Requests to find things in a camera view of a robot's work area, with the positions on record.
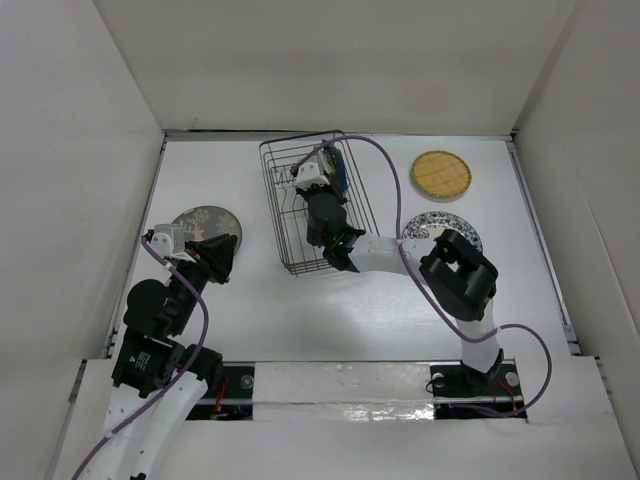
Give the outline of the grey snowflake reindeer plate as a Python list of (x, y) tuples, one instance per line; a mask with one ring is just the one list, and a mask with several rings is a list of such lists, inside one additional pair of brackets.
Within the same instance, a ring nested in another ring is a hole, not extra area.
[(223, 234), (237, 237), (234, 252), (242, 243), (242, 227), (238, 218), (229, 210), (219, 206), (199, 206), (189, 209), (176, 217), (172, 224), (180, 225), (186, 241), (200, 242)]

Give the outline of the yellow patterned round plate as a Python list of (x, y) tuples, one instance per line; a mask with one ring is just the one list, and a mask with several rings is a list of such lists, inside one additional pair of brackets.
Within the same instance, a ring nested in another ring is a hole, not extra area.
[(332, 166), (333, 183), (340, 197), (343, 197), (348, 189), (346, 167), (341, 152), (334, 146), (327, 148), (329, 163)]

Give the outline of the blue white floral plate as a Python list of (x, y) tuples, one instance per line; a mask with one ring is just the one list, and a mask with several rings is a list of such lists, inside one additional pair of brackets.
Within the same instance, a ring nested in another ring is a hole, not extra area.
[(462, 217), (445, 211), (429, 211), (416, 215), (405, 225), (402, 237), (435, 240), (446, 229), (461, 234), (480, 253), (483, 252), (482, 240), (477, 230)]

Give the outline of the woven bamboo round plate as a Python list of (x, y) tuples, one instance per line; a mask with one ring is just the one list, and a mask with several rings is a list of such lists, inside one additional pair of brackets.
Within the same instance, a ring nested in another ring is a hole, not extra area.
[(443, 150), (420, 154), (411, 165), (410, 177), (419, 191), (438, 200), (459, 197), (472, 183), (468, 164), (461, 157)]

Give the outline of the pale green rectangular plate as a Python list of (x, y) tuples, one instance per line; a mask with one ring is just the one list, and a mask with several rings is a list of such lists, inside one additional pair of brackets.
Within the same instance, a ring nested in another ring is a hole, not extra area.
[(323, 175), (327, 178), (331, 188), (334, 189), (335, 163), (331, 146), (326, 146), (320, 151), (320, 159), (323, 167)]

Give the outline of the dark blue leaf plate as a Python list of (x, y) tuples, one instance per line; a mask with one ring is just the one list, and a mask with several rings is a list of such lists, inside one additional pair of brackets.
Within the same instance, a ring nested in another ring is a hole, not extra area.
[(334, 163), (335, 163), (336, 188), (340, 196), (344, 198), (349, 188), (349, 182), (348, 182), (344, 157), (342, 156), (342, 153), (340, 152), (340, 150), (337, 149), (336, 147), (332, 148), (332, 153), (333, 153)]

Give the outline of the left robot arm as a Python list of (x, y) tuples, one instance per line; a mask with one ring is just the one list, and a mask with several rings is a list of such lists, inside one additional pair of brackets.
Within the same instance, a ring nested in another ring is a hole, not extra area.
[(156, 478), (196, 403), (224, 389), (222, 355), (202, 341), (183, 346), (176, 338), (194, 309), (207, 308), (205, 287), (228, 282), (237, 240), (222, 234), (186, 242), (173, 224), (142, 237), (142, 247), (170, 276), (140, 281), (127, 296), (102, 437), (74, 478)]

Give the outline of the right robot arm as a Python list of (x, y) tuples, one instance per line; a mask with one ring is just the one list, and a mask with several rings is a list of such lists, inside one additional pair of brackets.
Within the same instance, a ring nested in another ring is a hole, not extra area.
[(347, 223), (344, 200), (328, 186), (298, 187), (307, 204), (307, 242), (322, 250), (335, 269), (409, 276), (461, 339), (455, 379), (469, 397), (498, 381), (504, 359), (493, 320), (498, 271), (460, 233), (446, 229), (436, 239), (397, 239)]

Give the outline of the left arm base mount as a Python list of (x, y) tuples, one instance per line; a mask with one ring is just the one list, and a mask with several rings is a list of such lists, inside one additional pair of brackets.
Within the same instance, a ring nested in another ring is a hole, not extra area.
[(218, 385), (192, 408), (188, 421), (245, 421), (253, 418), (254, 363), (225, 363)]

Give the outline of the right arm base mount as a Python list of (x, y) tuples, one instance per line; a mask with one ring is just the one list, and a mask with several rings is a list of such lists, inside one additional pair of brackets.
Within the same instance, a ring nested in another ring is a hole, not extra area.
[(490, 415), (469, 408), (469, 405), (505, 414), (525, 404), (517, 367), (512, 359), (503, 359), (488, 376), (473, 373), (460, 361), (432, 363), (429, 372), (425, 390), (433, 397), (436, 420), (490, 418)]

